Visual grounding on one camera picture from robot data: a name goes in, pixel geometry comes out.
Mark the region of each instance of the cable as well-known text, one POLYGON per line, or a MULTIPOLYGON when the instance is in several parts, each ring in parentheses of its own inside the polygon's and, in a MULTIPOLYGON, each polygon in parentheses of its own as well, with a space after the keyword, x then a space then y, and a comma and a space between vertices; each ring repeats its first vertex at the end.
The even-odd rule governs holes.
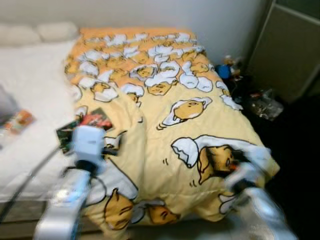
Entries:
POLYGON ((13 207, 13 205, 16 203, 16 199, 19 197, 21 192, 25 189, 25 187, 28 185, 28 183, 36 176, 36 174, 39 172, 40 169, 43 168, 44 165, 46 165, 49 160, 60 150, 60 146, 56 147, 52 152, 49 153, 48 156, 46 156, 42 162, 38 166, 35 167, 35 169, 31 172, 30 176, 26 179, 26 181, 18 188, 18 190, 14 193, 14 195, 11 197, 11 199, 5 204, 4 208, 2 209, 2 212, 0 213, 0 224, 4 221, 5 217, 7 216, 10 209, 13 207))

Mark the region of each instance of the card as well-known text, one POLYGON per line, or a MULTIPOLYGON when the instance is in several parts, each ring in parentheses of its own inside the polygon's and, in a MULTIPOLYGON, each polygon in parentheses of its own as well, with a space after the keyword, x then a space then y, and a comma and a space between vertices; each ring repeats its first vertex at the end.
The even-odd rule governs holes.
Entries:
POLYGON ((101 107, 85 115, 79 125, 88 125, 97 128, 103 128, 106 131, 112 128, 110 119, 101 107))
POLYGON ((56 135, 58 136, 60 142, 60 148, 63 154, 67 154, 71 150, 71 140, 72 140, 72 133, 76 126, 79 123, 77 121, 72 121, 67 125, 59 128, 56 130, 56 135))

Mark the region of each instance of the mattress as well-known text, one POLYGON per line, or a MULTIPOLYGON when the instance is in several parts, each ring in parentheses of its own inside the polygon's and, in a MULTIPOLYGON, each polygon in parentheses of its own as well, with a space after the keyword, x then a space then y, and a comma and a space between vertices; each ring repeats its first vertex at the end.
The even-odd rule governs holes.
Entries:
MULTIPOLYGON (((73 119, 63 60, 74 41, 0 48, 0 84, 36 121, 0 150, 0 203, 8 201, 32 170, 58 146, 55 129, 73 119)), ((18 201, 43 201, 71 157, 58 152, 18 201)))

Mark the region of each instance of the plastic bag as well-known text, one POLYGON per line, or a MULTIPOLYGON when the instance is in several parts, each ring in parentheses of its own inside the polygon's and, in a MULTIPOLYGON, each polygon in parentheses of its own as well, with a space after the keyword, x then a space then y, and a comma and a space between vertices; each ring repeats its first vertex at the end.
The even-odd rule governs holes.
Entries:
POLYGON ((274 98, 274 91, 268 89, 249 100, 249 109, 260 118, 273 121, 284 110, 284 106, 274 98))

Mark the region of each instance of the pillow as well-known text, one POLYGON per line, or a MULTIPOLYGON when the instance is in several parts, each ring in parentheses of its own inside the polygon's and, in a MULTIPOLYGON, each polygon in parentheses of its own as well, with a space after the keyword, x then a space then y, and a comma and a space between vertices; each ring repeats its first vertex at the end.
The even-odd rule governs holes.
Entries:
POLYGON ((79 34, 77 26, 72 22, 39 24, 36 30, 43 42, 73 40, 79 34))
POLYGON ((22 46, 41 43, 40 36, 27 25, 0 24, 0 46, 22 46))

